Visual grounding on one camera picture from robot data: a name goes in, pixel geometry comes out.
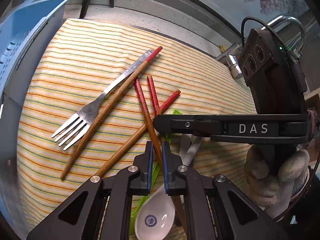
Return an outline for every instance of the striped cloth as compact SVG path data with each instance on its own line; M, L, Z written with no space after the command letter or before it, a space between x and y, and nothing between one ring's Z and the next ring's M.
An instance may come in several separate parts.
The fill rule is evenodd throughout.
M51 139L74 112L95 99L143 52L164 49L140 75L150 111L152 102L146 77L153 76L162 104L176 89L180 97L166 111L183 114L254 114L250 90L243 80L233 80L227 67L209 56L169 38L133 27L68 19L49 43L30 83L18 131L17 159L20 192L26 220L35 227L143 124L143 115L133 86L114 105L108 118L88 143L64 182L60 174L74 147L66 152ZM146 133L106 176L132 164L144 152ZM180 135L171 150L178 153ZM194 167L206 176L224 174L245 188L243 165L249 146L212 142L204 138ZM153 188L163 182L159 177ZM134 209L139 197L133 198ZM185 239L182 228L173 226L166 239Z

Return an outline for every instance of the screw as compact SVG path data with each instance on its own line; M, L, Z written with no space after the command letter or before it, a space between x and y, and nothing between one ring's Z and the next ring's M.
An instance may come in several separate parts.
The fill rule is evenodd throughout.
M130 171L130 172L136 172L138 170L138 167L137 166L134 166L134 165L132 165L132 166L130 166L129 168L128 168L128 171Z
M215 179L217 182L224 182L226 180L226 177L223 175L217 175Z
M186 165L180 165L178 167L178 171L181 171L181 172L185 172L188 170L188 167Z
M100 177L98 175L94 175L90 178L90 181L93 183L97 183L100 181Z

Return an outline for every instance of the gloved hand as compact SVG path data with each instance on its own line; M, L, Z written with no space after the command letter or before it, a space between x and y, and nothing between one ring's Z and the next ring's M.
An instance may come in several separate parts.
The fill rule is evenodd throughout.
M272 218L280 215L290 199L299 195L309 177L309 153L297 150L280 167L277 176L269 174L257 145L247 153L244 172L249 184L247 195Z

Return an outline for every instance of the wooden chopstick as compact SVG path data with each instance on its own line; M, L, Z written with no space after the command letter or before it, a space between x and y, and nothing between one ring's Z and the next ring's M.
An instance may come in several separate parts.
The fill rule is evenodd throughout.
M142 91L142 87L141 87L139 78L137 78L134 81L134 87L135 87L136 92L138 94L138 99L140 101L140 105L141 105L141 108L142 108L142 113L143 113L143 116L144 116L144 121L146 123L146 127L147 127L149 135L151 137L151 141L153 142L153 147L154 147L155 152L156 152L156 157L157 157L158 164L160 165L160 168L162 169L162 167L163 167L162 153L161 153L158 137L156 135L155 129L153 128L152 120L151 120L151 117L150 117L150 114L149 114L149 110L148 110L148 106L147 106L146 100L145 100L144 95L143 95L143 91Z
M149 92L151 94L152 105L155 110L155 115L162 114L162 111L159 108L158 97L157 97L156 88L155 88L155 84L153 83L152 76L147 76L147 81L148 81ZM160 136L161 136L162 142L166 141L164 134L160 134ZM180 196L171 196L171 200L172 200L174 208L179 216L182 227L183 227L185 233L187 233L187 221L186 221L185 212L183 210L181 198L180 198Z
M176 100L180 95L180 90L176 90L160 107L161 112L167 110L167 108ZM125 143L122 145L116 153L114 153L110 159L95 173L100 177L103 177L106 172L140 139L140 137L146 132L147 126L143 124Z
M122 86L114 93L114 95L110 98L109 102L103 107L100 111L93 124L90 126L85 135L81 138L78 146L72 153L67 165L65 166L60 178L64 180L68 172L70 171L73 163L76 161L78 156L81 154L82 149L85 147L86 143L94 134L95 130L101 125L107 113L112 108L113 104L118 101L121 95L126 91L126 89L130 86L130 84L138 77L140 72L145 69L145 67L153 60L153 58L162 50L162 47L159 46L130 76L129 78L122 84Z

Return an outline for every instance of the metal fork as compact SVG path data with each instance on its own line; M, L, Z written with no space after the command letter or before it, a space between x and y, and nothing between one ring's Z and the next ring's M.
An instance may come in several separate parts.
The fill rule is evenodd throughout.
M141 57L139 57L126 71L124 71L116 80L114 80L100 96L98 96L94 101L82 107L78 112L71 116L55 133L51 136L54 138L60 132L64 131L58 138L54 141L58 142L69 132L71 132L67 137L65 137L62 142L59 143L59 146L63 145L68 141L73 135L77 132L76 137L64 147L64 151L67 150L70 146L75 144L89 129L90 125L93 123L95 118L99 113L99 107L102 104L106 95L122 80L132 74L151 54L153 53L152 49L147 50Z

